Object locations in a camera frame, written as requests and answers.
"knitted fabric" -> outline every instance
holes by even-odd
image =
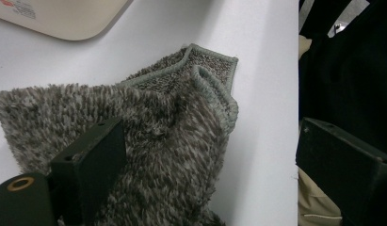
[[[237,59],[190,45],[115,86],[0,92],[0,122],[22,172],[94,123],[122,117],[127,164],[95,225],[224,225],[208,209],[237,119]]]

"black bracket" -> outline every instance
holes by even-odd
[[[387,153],[335,125],[304,118],[296,162],[350,225],[387,225]]]
[[[93,125],[50,163],[0,185],[0,226],[93,225],[126,164],[122,119]]]

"gold screw hole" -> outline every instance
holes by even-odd
[[[19,191],[23,190],[24,188],[29,187],[34,183],[34,178],[32,177],[22,177],[19,178],[8,185],[9,191]]]

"black fabric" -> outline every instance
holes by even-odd
[[[387,153],[387,0],[299,61],[299,116],[328,121]]]

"white surface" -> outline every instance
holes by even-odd
[[[227,225],[296,226],[298,1],[136,0],[78,42],[0,20],[0,90],[114,84],[191,42],[239,58],[239,117],[212,209]],[[0,128],[0,183],[17,173]]]

